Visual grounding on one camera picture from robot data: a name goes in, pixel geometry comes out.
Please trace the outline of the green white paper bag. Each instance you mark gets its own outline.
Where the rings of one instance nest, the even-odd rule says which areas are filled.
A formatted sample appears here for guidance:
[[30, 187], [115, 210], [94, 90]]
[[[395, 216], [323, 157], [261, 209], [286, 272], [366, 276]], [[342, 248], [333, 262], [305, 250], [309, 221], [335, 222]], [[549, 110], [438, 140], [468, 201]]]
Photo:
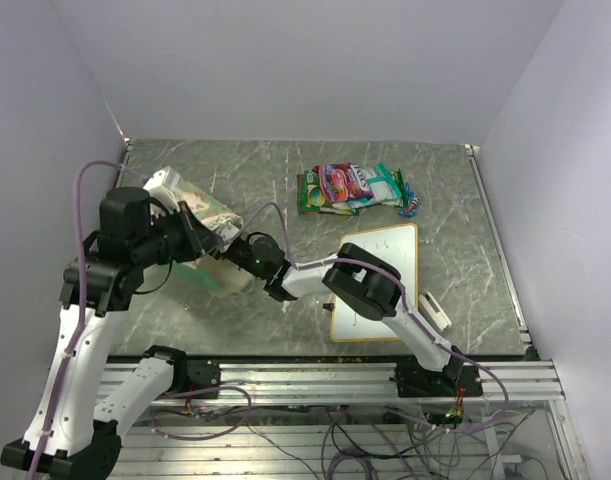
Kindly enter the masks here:
[[248, 287], [252, 275], [224, 258], [225, 243], [243, 224], [238, 214], [170, 166], [156, 171], [146, 181], [144, 189], [163, 204], [162, 207], [153, 206], [153, 214], [182, 211], [198, 227], [201, 256], [176, 261], [171, 267], [173, 275], [217, 297], [233, 295]]

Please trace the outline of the green yellow chips bag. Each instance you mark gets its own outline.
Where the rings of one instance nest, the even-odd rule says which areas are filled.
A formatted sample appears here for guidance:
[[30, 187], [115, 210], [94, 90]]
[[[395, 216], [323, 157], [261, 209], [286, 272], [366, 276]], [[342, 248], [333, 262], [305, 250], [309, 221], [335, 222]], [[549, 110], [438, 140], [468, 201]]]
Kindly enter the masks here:
[[313, 170], [305, 170], [300, 175], [299, 186], [305, 190], [319, 188], [320, 180], [317, 172]]

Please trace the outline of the pink fruit candy bag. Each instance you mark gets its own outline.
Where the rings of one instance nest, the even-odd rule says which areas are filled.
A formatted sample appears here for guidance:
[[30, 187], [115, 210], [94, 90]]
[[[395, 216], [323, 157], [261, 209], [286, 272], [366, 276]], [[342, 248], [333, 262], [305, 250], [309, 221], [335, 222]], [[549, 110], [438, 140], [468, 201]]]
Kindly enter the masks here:
[[354, 210], [376, 200], [362, 168], [356, 164], [317, 165], [313, 173], [318, 178], [318, 188], [325, 202], [335, 208]]

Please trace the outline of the teal snack packet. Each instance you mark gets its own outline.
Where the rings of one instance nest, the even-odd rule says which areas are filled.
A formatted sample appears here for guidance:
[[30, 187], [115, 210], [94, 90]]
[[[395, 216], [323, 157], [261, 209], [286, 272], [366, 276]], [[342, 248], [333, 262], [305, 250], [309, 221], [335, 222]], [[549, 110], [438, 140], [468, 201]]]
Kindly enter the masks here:
[[364, 167], [362, 172], [371, 191], [371, 197], [365, 201], [366, 206], [399, 207], [402, 205], [403, 194], [401, 189], [394, 175], [383, 163], [372, 167]]

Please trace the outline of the blue M&M's packet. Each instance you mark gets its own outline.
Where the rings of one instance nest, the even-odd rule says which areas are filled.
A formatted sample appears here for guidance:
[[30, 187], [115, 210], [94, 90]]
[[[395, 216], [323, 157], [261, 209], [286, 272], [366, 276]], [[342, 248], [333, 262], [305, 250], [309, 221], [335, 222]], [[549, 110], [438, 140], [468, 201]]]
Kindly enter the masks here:
[[405, 200], [403, 207], [399, 211], [399, 215], [403, 218], [413, 218], [417, 215], [420, 203], [422, 201], [421, 196], [411, 188], [409, 183], [405, 184], [404, 195]]

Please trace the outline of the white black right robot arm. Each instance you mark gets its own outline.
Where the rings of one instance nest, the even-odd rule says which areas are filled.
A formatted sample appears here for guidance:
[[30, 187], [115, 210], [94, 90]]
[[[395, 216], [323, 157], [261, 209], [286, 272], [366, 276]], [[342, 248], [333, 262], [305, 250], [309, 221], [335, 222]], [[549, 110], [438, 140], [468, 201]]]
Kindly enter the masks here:
[[214, 257], [225, 259], [265, 282], [278, 302], [329, 291], [355, 314], [387, 326], [406, 345], [435, 394], [450, 394], [461, 383], [464, 356], [408, 302], [399, 271], [360, 246], [346, 242], [337, 253], [307, 264], [288, 258], [267, 234], [237, 235]]

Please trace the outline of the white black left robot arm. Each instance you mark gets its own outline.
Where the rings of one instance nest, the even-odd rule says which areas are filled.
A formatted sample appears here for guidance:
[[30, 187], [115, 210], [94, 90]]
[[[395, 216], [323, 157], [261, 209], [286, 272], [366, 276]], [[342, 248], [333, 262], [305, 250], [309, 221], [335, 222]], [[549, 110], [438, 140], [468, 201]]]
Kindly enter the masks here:
[[97, 408], [96, 392], [114, 331], [142, 294], [154, 265], [197, 260], [220, 239], [179, 194], [139, 187], [110, 190], [99, 205], [99, 227], [77, 232], [77, 257], [63, 272], [59, 338], [45, 390], [24, 435], [2, 449], [2, 465], [53, 479], [105, 479], [114, 468], [122, 435], [158, 394], [177, 397], [188, 387], [186, 356], [171, 347], [145, 354], [155, 372]]

